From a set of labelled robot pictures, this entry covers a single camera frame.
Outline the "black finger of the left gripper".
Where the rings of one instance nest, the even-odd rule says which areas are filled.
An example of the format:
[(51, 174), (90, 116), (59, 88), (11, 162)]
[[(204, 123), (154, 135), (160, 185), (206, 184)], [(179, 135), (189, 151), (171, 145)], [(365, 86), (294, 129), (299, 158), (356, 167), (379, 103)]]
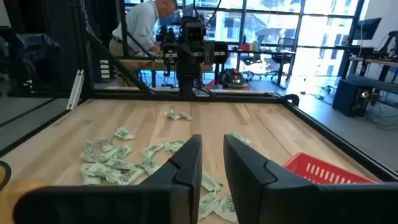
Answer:
[(163, 60), (165, 66), (175, 65), (178, 59), (178, 44), (165, 43), (163, 45)]
[(214, 42), (214, 63), (224, 64), (229, 57), (229, 48), (227, 42)]

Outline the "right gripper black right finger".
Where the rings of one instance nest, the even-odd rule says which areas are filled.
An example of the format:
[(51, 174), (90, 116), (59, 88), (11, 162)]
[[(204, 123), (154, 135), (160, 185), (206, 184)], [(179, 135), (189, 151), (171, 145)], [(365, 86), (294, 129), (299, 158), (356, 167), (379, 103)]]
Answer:
[(316, 184), (224, 136), (239, 223), (397, 223), (396, 183)]

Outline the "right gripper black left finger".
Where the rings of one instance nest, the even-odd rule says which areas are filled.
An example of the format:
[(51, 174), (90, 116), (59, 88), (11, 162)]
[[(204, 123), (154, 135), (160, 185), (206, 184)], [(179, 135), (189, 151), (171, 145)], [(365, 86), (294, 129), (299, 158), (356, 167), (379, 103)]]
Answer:
[(202, 174), (201, 135), (193, 135), (139, 185), (48, 186), (24, 194), (15, 223), (196, 223)]

